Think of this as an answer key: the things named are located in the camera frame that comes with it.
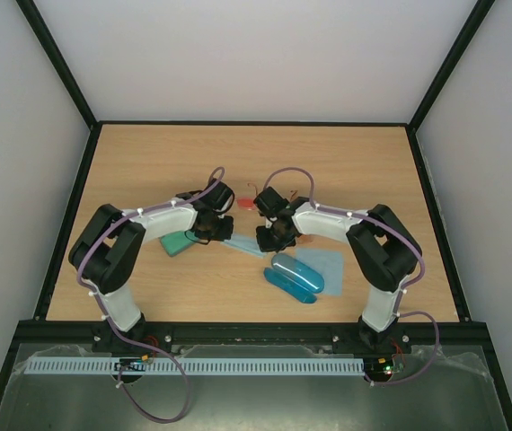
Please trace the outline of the light blue cleaning cloth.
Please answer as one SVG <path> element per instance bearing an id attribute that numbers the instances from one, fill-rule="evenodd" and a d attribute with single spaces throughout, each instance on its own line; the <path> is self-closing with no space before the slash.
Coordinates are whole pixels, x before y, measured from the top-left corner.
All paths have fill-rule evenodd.
<path id="1" fill-rule="evenodd" d="M 256 239 L 246 235 L 233 233 L 230 239 L 223 241 L 223 244 L 254 257 L 264 258 L 266 256 L 266 253 L 260 250 Z"/>

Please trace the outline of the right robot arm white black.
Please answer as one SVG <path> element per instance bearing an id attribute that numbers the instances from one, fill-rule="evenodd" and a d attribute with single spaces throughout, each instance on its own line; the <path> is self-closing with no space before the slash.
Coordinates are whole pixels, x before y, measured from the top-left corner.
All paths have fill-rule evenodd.
<path id="1" fill-rule="evenodd" d="M 288 200 L 272 187 L 258 194 L 253 204 L 266 219 L 256 228 L 256 240 L 264 252 L 294 247 L 302 235 L 350 246 L 370 286 L 358 319 L 358 336 L 370 351 L 387 346 L 399 319 L 403 290 L 416 267 L 424 266 L 420 246 L 391 208 L 378 204 L 370 210 L 354 211 L 321 205 L 310 198 Z"/>

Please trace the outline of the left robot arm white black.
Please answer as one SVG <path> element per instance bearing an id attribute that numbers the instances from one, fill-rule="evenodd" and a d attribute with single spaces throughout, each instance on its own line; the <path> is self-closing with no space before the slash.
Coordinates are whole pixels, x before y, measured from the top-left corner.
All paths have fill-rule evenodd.
<path id="1" fill-rule="evenodd" d="M 213 179 L 199 192 L 152 207 L 98 207 L 69 252 L 78 284 L 89 289 L 116 330 L 132 330 L 143 319 L 128 286 L 141 247 L 173 233 L 192 233 L 206 242 L 229 240 L 234 219 L 226 212 L 234 199 L 230 187 Z"/>

